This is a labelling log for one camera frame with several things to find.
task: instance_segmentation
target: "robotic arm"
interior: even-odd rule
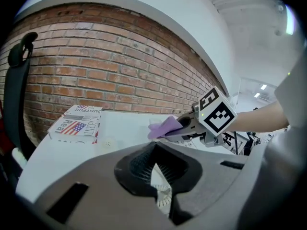
[[[221,146],[222,133],[234,122],[237,114],[223,93],[214,86],[192,105],[192,111],[177,121],[183,126],[166,133],[170,141],[184,141],[196,137],[207,147]]]

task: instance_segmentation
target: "black slot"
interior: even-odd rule
[[[88,185],[75,183],[47,212],[54,220],[64,224],[71,215],[86,190]]]
[[[230,162],[230,161],[223,161],[220,164],[223,166],[230,167],[233,169],[238,169],[238,170],[242,170],[244,167],[244,164],[242,163],[235,163],[235,162]]]

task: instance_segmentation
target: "white wall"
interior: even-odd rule
[[[249,112],[252,111],[255,107],[261,108],[266,105],[267,104],[257,101],[255,97],[241,93],[238,96],[238,103],[236,105],[235,111],[236,113]]]
[[[28,0],[17,19],[68,2],[98,2],[142,13],[188,43],[208,64],[228,95],[234,51],[228,27],[210,0]]]

